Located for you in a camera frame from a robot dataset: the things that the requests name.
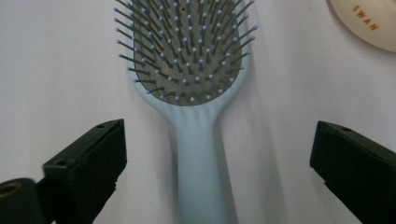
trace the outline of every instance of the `hairbrush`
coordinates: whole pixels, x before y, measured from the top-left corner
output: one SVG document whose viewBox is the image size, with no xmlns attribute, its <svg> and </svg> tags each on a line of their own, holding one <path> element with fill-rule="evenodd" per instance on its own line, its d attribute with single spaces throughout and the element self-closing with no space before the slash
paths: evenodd
<svg viewBox="0 0 396 224">
<path fill-rule="evenodd" d="M 242 0 L 134 0 L 118 12 L 127 37 L 120 55 L 141 97 L 177 135 L 179 221 L 232 223 L 214 128 L 248 76 L 247 8 Z"/>
</svg>

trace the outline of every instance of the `hairbrush bristle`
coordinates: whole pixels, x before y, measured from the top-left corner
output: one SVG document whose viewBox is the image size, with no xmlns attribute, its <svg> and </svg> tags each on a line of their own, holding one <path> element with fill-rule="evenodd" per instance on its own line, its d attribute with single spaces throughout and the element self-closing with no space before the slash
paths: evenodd
<svg viewBox="0 0 396 224">
<path fill-rule="evenodd" d="M 122 2 L 127 12 L 115 8 L 124 19 L 115 22 L 132 41 L 125 44 L 138 82 L 147 93 L 172 105 L 200 105 L 227 91 L 244 68 L 250 52 L 244 46 L 254 40 L 239 27 L 254 3 L 242 0 L 134 0 Z"/>
</svg>

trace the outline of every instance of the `black plastic jaw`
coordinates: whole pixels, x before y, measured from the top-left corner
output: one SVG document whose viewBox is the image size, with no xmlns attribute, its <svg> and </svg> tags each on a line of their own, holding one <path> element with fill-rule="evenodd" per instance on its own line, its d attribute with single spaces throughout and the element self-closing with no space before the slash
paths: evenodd
<svg viewBox="0 0 396 224">
<path fill-rule="evenodd" d="M 0 185 L 0 223 L 90 224 L 126 166 L 122 119 L 96 125 L 43 165 L 45 177 Z"/>
</svg>

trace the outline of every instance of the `metal bristle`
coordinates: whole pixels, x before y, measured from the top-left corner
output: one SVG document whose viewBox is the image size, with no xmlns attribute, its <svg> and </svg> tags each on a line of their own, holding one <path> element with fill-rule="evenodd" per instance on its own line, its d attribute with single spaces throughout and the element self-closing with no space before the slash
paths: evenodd
<svg viewBox="0 0 396 224">
<path fill-rule="evenodd" d="M 125 28 L 117 32 L 132 40 L 118 41 L 129 51 L 120 57 L 134 64 L 128 68 L 138 76 L 134 82 L 173 105 L 204 104 L 227 91 L 258 28 L 239 31 L 254 0 L 115 1 L 124 7 L 114 8 Z"/>
</svg>

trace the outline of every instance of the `white surface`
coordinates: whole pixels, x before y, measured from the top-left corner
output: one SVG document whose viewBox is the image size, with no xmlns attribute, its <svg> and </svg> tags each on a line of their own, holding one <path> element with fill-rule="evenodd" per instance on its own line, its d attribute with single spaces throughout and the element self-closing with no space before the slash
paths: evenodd
<svg viewBox="0 0 396 224">
<path fill-rule="evenodd" d="M 175 139 L 117 57 L 114 1 L 0 0 L 0 182 L 92 126 L 125 119 L 128 165 L 95 223 L 173 224 Z M 251 77 L 220 119 L 241 224 L 359 221 L 309 167 L 318 120 L 396 149 L 396 54 L 350 33 L 326 1 L 257 0 Z"/>
</svg>

